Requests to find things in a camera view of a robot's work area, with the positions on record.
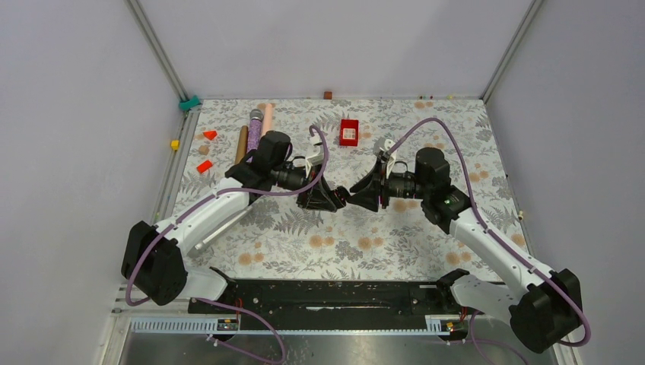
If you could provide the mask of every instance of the floral tablecloth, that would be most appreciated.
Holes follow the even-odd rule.
[[[480,100],[205,100],[192,141],[174,211],[196,201],[224,177],[234,161],[239,130],[249,111],[275,105],[276,130],[290,135],[295,154],[309,146],[307,127],[319,126],[331,154],[325,176],[330,185],[354,185],[374,163],[380,137],[397,140],[417,121],[435,116],[450,127],[461,147],[478,205],[516,244],[526,248],[513,197]],[[341,119],[360,121],[357,148],[338,145]],[[216,130],[209,141],[203,132]],[[399,149],[414,169],[423,146],[443,150],[453,183],[465,191],[454,147],[439,125],[419,128]],[[196,167],[213,167],[199,174]],[[468,247],[430,224],[419,201],[393,199],[373,213],[358,206],[335,214],[304,211],[295,197],[263,197],[235,227],[217,239],[194,265],[213,266],[236,278],[433,280],[464,268],[482,280],[499,277]]]

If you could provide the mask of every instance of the white wall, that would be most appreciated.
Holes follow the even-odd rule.
[[[645,3],[547,2],[489,103],[536,255],[582,282],[585,365],[642,363]]]
[[[120,1],[0,5],[0,363],[89,364],[177,99]]]
[[[530,0],[141,0],[200,97],[478,97]]]

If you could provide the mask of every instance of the green clamp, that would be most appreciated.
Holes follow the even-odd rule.
[[[198,106],[198,105],[199,105],[199,104],[201,104],[201,103],[202,103],[202,102],[200,102],[200,101],[199,101],[199,98],[197,97],[197,95],[195,95],[195,96],[193,96],[193,97],[192,97],[192,99],[190,99],[190,100],[188,100],[188,101],[183,101],[183,102],[181,102],[181,103],[180,103],[180,109],[181,109],[183,112],[185,112],[185,111],[187,111],[187,110],[190,110],[190,108],[192,108],[192,107],[194,107],[194,106]]]

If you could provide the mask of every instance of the orange block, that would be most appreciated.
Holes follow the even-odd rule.
[[[211,167],[213,167],[213,163],[209,160],[206,160],[201,165],[197,166],[197,171],[199,171],[199,173],[205,173]]]
[[[218,136],[218,133],[216,131],[204,132],[204,137],[208,138],[210,141],[212,141],[217,136]]]

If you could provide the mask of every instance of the red block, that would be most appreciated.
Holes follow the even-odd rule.
[[[197,171],[199,171],[199,173],[204,173],[211,167],[213,167],[213,163],[209,160],[206,160],[201,165],[197,166]]]
[[[212,141],[217,136],[218,136],[218,133],[216,131],[204,132],[204,137],[208,138],[209,141]]]
[[[358,121],[356,119],[341,120],[341,146],[358,146]]]

